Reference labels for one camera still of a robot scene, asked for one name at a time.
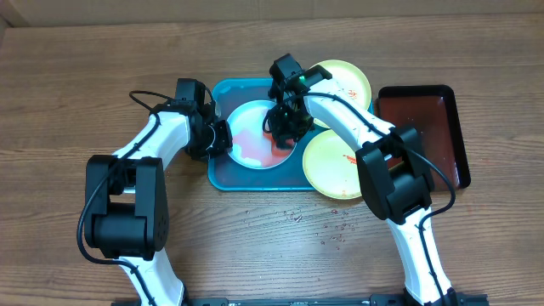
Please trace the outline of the orange sponge with dark scourer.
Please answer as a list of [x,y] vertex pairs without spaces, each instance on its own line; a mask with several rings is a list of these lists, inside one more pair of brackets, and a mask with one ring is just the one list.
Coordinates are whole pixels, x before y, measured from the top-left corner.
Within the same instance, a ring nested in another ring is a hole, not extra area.
[[297,142],[287,136],[273,137],[273,145],[277,150],[293,150]]

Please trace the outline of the light blue plate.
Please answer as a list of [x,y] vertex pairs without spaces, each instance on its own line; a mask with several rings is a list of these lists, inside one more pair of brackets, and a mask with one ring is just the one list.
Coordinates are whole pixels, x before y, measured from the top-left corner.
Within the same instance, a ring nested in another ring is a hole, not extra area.
[[237,163],[251,169],[264,170],[280,165],[294,152],[278,149],[270,133],[263,131],[264,117],[275,106],[268,100],[253,100],[238,106],[228,117],[233,146],[229,156]]

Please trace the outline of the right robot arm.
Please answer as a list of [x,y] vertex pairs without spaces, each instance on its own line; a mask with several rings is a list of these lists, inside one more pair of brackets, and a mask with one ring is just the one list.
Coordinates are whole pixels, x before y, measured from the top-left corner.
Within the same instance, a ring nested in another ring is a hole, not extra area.
[[388,222],[405,270],[407,303],[456,305],[434,244],[431,173],[438,168],[423,154],[412,127],[395,127],[357,105],[320,65],[273,64],[270,98],[276,105],[263,131],[280,149],[290,149],[310,129],[324,122],[354,152],[360,191],[373,214]]

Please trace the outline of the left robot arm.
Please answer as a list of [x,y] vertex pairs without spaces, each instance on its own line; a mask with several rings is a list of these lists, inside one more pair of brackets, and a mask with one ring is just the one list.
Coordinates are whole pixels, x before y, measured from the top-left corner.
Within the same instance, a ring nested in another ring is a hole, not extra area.
[[165,170],[181,150],[207,162],[232,145],[218,115],[214,101],[170,99],[150,109],[147,124],[127,145],[88,160],[77,246],[91,263],[121,267],[142,305],[184,301],[184,284],[165,248]]

